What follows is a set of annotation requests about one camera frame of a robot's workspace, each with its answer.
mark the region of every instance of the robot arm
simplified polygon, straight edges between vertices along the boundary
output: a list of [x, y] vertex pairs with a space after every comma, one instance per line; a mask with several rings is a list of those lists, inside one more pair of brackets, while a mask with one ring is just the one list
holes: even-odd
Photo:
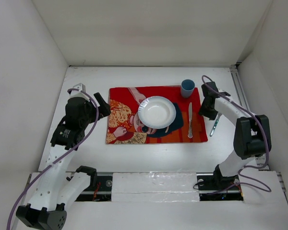
[[[207, 83], [213, 90], [218, 91], [215, 82]], [[254, 121], [246, 112], [235, 107], [231, 101], [232, 98], [227, 92], [219, 92], [227, 96], [230, 101], [219, 97], [212, 92], [205, 84], [202, 85], [204, 101], [202, 103], [199, 115], [214, 120], [217, 113], [222, 113], [230, 122], [236, 126], [234, 137], [234, 150], [227, 159], [216, 166], [212, 181], [218, 190], [224, 189], [230, 185], [237, 177], [238, 171], [248, 164], [253, 157], [262, 156], [265, 153], [263, 136]], [[271, 150], [271, 138], [269, 120], [265, 115], [255, 115], [263, 126], [267, 137], [269, 150]]]
[[[91, 186], [96, 186], [96, 169], [81, 166], [74, 177], [62, 188], [67, 167], [76, 154], [72, 151], [56, 164], [53, 162], [63, 156], [66, 151], [76, 147], [83, 140], [87, 126], [96, 120], [96, 108], [80, 92], [85, 92], [81, 83], [73, 88], [65, 106], [65, 116], [58, 124], [51, 139], [51, 148], [45, 168], [52, 167], [43, 174], [38, 182], [35, 193], [26, 206], [19, 206], [16, 216], [28, 227], [39, 230], [60, 230], [66, 221], [66, 210], [79, 194]], [[99, 93], [94, 94], [100, 106], [98, 120], [110, 115], [110, 106]]]

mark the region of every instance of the placemat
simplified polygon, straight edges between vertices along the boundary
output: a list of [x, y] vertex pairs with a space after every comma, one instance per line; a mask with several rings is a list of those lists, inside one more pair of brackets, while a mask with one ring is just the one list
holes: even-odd
[[[146, 128], [137, 114], [139, 104], [147, 97], [162, 96], [175, 106], [176, 118], [167, 128]], [[198, 89], [189, 98], [180, 94], [180, 86], [112, 88], [109, 91], [111, 115], [108, 118], [107, 144], [155, 144], [208, 141]], [[189, 103], [192, 102], [193, 138], [188, 138]]]

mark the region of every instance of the white table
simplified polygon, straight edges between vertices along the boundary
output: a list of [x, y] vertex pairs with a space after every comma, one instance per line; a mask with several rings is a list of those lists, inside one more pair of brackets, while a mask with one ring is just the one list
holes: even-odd
[[[180, 85], [184, 79], [192, 79], [199, 88], [201, 102], [202, 75], [211, 77], [218, 88], [238, 100], [235, 84], [229, 68], [198, 67], [70, 67], [60, 92], [51, 128], [39, 166], [45, 167], [52, 134], [65, 115], [69, 98], [67, 90], [83, 83], [87, 93], [100, 92], [105, 100], [113, 87], [140, 87]], [[80, 165], [94, 167], [98, 172], [212, 172], [233, 150], [234, 126], [221, 117], [214, 135], [209, 133], [214, 121], [205, 119], [209, 141], [206, 143], [106, 145], [106, 118], [100, 120], [92, 135], [79, 147], [68, 170], [74, 172]]]

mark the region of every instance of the plate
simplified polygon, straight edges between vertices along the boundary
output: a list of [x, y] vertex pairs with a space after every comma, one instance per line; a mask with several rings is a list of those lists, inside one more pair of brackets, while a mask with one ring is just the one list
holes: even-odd
[[175, 120], [176, 109], [169, 99], [154, 96], [142, 101], [138, 115], [141, 122], [149, 128], [166, 128]]

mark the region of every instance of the cartoon face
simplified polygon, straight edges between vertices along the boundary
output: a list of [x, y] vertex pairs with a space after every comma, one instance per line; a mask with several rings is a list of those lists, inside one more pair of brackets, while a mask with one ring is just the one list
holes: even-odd
[[138, 113], [136, 113], [133, 117], [133, 125], [136, 130], [136, 132], [139, 133], [147, 133], [147, 134], [154, 134], [157, 130], [155, 128], [149, 128], [145, 126], [138, 116]]

